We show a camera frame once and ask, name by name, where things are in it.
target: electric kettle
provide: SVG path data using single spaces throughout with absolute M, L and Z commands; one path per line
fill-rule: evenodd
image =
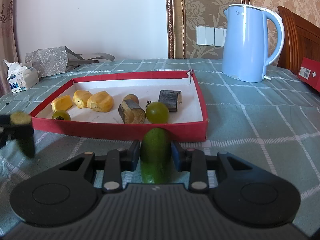
M 224 10 L 228 27 L 222 58 L 222 72 L 246 82 L 260 82 L 267 66 L 280 55 L 284 44 L 284 27 L 275 12 L 248 4 L 231 4 Z M 271 20 L 277 30 L 276 49 L 268 57 L 268 26 Z

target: gold picture frame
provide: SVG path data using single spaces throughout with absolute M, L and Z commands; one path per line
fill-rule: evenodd
M 250 4 L 250 0 L 240 0 Z M 186 58 L 186 15 L 184 0 L 167 0 L 168 56 Z

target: light switch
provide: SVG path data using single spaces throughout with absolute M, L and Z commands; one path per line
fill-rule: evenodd
M 196 34 L 197 34 L 197 44 L 198 45 L 206 45 L 205 42 L 205 26 L 197 26 Z
M 206 45 L 214 46 L 214 28 L 213 27 L 205 28 L 205 41 L 206 41 Z
M 226 40 L 226 33 L 227 33 L 227 29 L 223 29 L 223 47 L 224 47 L 224 42 Z
M 223 47 L 223 30 L 222 28 L 215 28 L 214 45 L 216 47 Z

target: ribbed gray surface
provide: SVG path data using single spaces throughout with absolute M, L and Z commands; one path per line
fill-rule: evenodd
M 6 236 L 32 240 L 303 240 L 297 228 L 247 228 L 218 213 L 205 195 L 192 194 L 182 184 L 129 184 L 105 195 L 87 217 L 63 227 L 36 228 L 20 223 Z

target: green checkered tablecloth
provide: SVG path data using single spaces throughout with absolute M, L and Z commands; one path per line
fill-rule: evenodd
M 221 61 L 207 59 L 122 60 L 82 65 L 69 73 L 42 78 L 29 90 L 0 99 L 0 114 L 31 112 L 73 77 L 120 72 L 194 69 L 209 115 L 207 141 L 181 143 L 207 155 L 227 150 L 293 183 L 301 193 L 294 223 L 311 235 L 320 226 L 320 97 L 289 70 L 269 66 L 271 81 L 247 83 L 221 72 Z M 129 147 L 129 141 L 72 137 L 35 131 L 36 156 L 26 159 L 15 141 L 0 150 L 0 235 L 18 219 L 9 206 L 12 189 L 22 180 L 85 151 L 104 155 Z M 208 172 L 210 187 L 217 185 Z M 187 172 L 172 174 L 173 182 L 188 185 Z M 123 184 L 141 182 L 140 167 L 123 172 Z M 98 174 L 95 186 L 101 183 Z

